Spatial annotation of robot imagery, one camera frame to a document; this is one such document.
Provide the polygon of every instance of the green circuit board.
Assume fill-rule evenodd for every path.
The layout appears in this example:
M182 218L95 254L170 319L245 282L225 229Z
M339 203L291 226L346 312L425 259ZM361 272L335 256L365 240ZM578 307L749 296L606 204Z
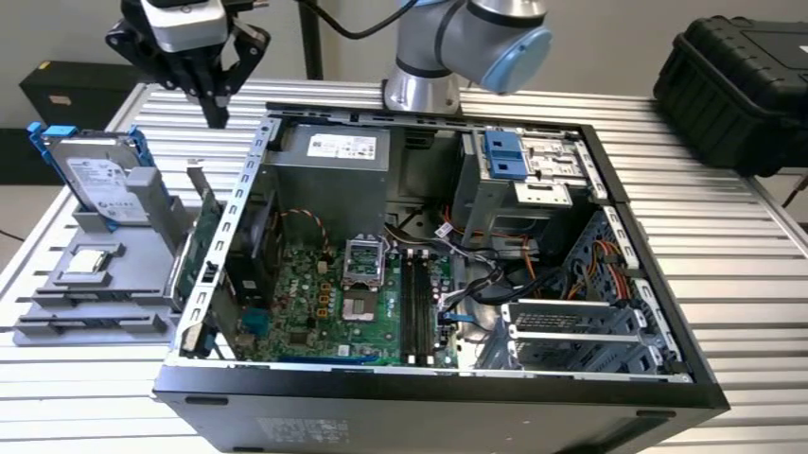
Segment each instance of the green circuit board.
M188 235L188 253L182 264L176 278L176 292L183 301L191 296L196 278L204 264L204 256L214 241L214 234L219 228L221 208L212 192L206 192L202 199L202 208L194 230Z
M387 254L383 286L377 291L342 288L343 251L335 254L325 273L318 272L321 259L317 249L286 249L270 308L249 308L242 314L242 332L258 336L238 347L239 357L261 362L403 364L401 255ZM433 280L440 285L450 279L449 260L433 264ZM454 364L453 348L437 353L436 362Z

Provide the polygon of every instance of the black computer case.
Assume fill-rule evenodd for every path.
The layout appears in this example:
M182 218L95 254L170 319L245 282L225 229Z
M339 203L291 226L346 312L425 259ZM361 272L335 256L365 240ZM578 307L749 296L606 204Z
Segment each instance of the black computer case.
M700 19L673 41L659 106L709 166L808 165L808 24Z
M271 108L278 114L294 114L293 107ZM297 120L327 123L326 109L302 112ZM379 121L387 119L385 113L362 109L341 109L335 118L358 118L362 114L374 115ZM466 121L440 115L421 115L417 120L420 124ZM542 122L505 124L486 118L473 122L536 131L562 126L581 133L612 195L609 204L635 244L644 277L659 293L672 336L689 358L687 364L680 364L680 372L692 380L578 380L497 373L399 375L373 374L359 368L326 372L318 366L311 370L249 362L225 366L207 359L170 356L154 392L221 451L632 453L728 409L594 129ZM273 139L266 131L271 129L262 127L257 132L254 156L261 157L266 144L271 147L279 137ZM202 316L199 310L195 313L192 318Z

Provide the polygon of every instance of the black carrying case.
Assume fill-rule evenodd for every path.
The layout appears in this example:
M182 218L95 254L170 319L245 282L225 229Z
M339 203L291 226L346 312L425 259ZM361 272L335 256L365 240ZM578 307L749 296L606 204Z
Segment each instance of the black carrying case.
M761 176L808 166L808 24L697 20L655 97L703 163Z

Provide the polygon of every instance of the chip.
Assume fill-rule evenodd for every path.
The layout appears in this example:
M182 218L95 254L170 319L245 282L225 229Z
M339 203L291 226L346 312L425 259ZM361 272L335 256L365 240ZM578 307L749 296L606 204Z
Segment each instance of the chip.
M306 345L309 343L309 333L289 333L289 343L291 345Z
M342 297L342 320L373 322L377 318L379 294L370 290L349 290Z

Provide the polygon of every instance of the metal table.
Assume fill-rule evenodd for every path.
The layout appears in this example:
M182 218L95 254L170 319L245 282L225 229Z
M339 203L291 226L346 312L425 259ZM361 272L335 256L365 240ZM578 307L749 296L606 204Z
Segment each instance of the metal table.
M375 84L253 81L234 97L229 129L208 131L180 93L139 86L110 128L140 126L168 188L194 205L188 160L203 160L226 197L269 100L381 104ZM598 131L733 407L645 454L808 452L808 239L756 181L689 159L649 99L469 90L464 109ZM63 190L0 275L0 326L27 311L58 262L74 206ZM164 345L18 348L0 334L0 450L215 452L150 398L166 353Z

